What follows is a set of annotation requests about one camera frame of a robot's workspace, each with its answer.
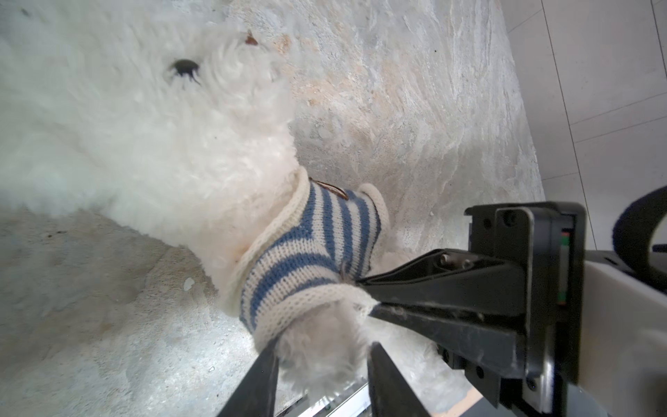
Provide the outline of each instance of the floor tile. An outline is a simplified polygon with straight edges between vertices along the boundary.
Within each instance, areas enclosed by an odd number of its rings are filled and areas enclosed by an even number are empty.
[[[542,178],[578,171],[544,13],[508,34]]]
[[[658,35],[662,45],[662,60],[667,66],[667,1],[658,0],[653,4],[653,11],[658,25]]]
[[[548,201],[572,201],[586,207],[586,198],[582,181],[578,173],[542,180],[544,195]],[[590,227],[590,218],[586,222],[586,249],[595,250],[595,239]]]
[[[540,0],[500,0],[507,32],[542,10]]]
[[[667,116],[667,93],[612,110],[570,126],[575,142]]]
[[[597,248],[610,250],[612,229],[623,210],[667,184],[667,117],[575,147]],[[667,243],[667,228],[658,230],[656,241]]]
[[[570,123],[667,92],[650,2],[543,4]]]

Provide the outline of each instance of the knitted sweater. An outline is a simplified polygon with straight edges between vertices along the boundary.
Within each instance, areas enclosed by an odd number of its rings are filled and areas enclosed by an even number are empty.
[[[305,170],[300,175],[303,181]],[[284,233],[264,244],[241,289],[240,318],[258,350],[322,304],[342,299],[375,304],[363,290],[342,283],[342,275],[354,280],[368,272],[375,243],[389,226],[382,196],[370,184],[357,192],[317,181],[301,188],[293,199],[305,203],[290,216],[291,227],[283,222]]]

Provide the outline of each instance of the black eye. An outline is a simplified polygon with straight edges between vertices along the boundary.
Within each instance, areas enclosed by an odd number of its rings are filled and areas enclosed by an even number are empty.
[[[199,64],[189,59],[179,59],[173,63],[172,67],[176,70],[176,74],[183,77],[189,75],[190,78],[195,78],[195,73],[199,69]]]

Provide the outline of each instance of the white plush toy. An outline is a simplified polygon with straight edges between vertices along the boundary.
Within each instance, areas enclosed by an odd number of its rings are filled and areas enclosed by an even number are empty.
[[[0,40],[0,202],[98,210],[199,257],[287,378],[332,394],[355,377],[388,229],[371,185],[311,181],[289,133],[279,55],[249,33],[137,0],[16,0]]]

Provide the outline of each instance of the plush toy head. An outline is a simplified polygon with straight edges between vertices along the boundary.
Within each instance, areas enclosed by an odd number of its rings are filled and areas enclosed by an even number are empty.
[[[189,246],[214,284],[298,168],[279,55],[142,1],[16,0],[0,33],[0,202],[99,210]]]

